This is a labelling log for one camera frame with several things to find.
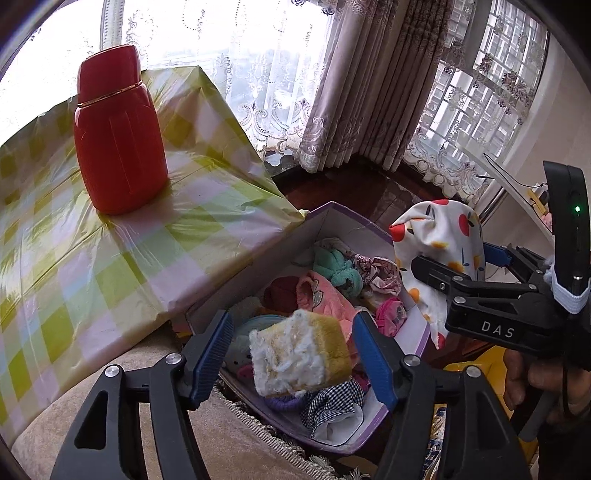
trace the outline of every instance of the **white lace curtain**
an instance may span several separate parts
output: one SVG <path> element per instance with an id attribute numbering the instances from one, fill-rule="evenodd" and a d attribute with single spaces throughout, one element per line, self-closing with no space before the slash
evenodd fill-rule
<path id="1" fill-rule="evenodd" d="M 446 52 L 403 160 L 474 205 L 488 183 L 473 158 L 502 162 L 527 118 L 547 42 L 546 28 L 506 0 L 455 0 Z"/>
<path id="2" fill-rule="evenodd" d="M 200 65 L 261 157 L 296 150 L 334 13 L 318 0 L 76 0 L 31 36 L 0 80 L 0 144 L 76 93 L 82 60 L 123 42 L 136 45 L 142 68 Z"/>

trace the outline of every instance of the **plaid tablecloth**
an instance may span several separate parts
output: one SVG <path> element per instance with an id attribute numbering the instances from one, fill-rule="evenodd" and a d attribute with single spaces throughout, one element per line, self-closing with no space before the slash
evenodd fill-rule
<path id="1" fill-rule="evenodd" d="M 86 193 L 76 99 L 0 147 L 0 432 L 208 296 L 303 217 L 201 68 L 144 72 L 170 185 L 124 216 Z"/>

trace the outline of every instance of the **fruit print fabric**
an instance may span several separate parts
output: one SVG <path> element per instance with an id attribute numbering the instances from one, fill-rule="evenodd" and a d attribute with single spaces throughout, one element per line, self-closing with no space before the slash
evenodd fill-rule
<path id="1" fill-rule="evenodd" d="M 389 228 L 402 283 L 431 327 L 431 340 L 443 348 L 447 330 L 446 296 L 414 278 L 413 258 L 425 255 L 473 280 L 485 279 L 482 230 L 478 215 L 454 200 L 421 202 Z"/>

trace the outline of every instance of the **purple box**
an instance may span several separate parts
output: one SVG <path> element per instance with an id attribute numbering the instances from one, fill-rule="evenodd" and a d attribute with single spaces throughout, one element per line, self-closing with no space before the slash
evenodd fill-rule
<path id="1" fill-rule="evenodd" d="M 262 295 L 264 288 L 282 275 L 299 274 L 301 267 L 292 264 L 302 252 L 316 241 L 336 236 L 357 253 L 369 257 L 394 259 L 394 247 L 390 236 L 361 215 L 335 202 L 327 203 L 309 213 L 306 220 L 290 232 L 279 244 L 261 253 L 252 264 L 235 275 L 205 302 L 194 305 L 186 313 L 194 332 L 202 332 L 208 319 L 219 309 L 227 309 L 245 297 Z M 405 353 L 421 355 L 428 339 L 428 324 L 406 291 L 400 295 L 407 310 L 408 319 L 398 332 L 396 340 Z M 333 446 L 317 442 L 302 425 L 297 413 L 279 413 L 270 410 L 256 393 L 253 385 L 238 381 L 224 369 L 220 374 L 235 394 L 265 421 L 295 440 L 326 452 L 340 455 L 355 453 L 367 441 L 388 413 L 369 390 L 363 405 L 363 423 L 353 436 L 341 445 Z"/>

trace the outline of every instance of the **human hand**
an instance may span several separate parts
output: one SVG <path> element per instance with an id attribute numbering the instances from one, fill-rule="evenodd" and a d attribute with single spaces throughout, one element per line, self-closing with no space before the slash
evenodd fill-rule
<path id="1" fill-rule="evenodd" d="M 527 384 L 558 394 L 558 404 L 548 415 L 550 424 L 564 423 L 562 403 L 563 365 L 560 359 L 536 360 L 529 368 L 521 353 L 506 350 L 503 361 L 507 367 L 505 377 L 505 404 L 510 410 L 520 405 L 525 399 Z M 585 412 L 591 401 L 591 372 L 580 368 L 569 368 L 568 399 L 569 409 L 576 416 Z"/>

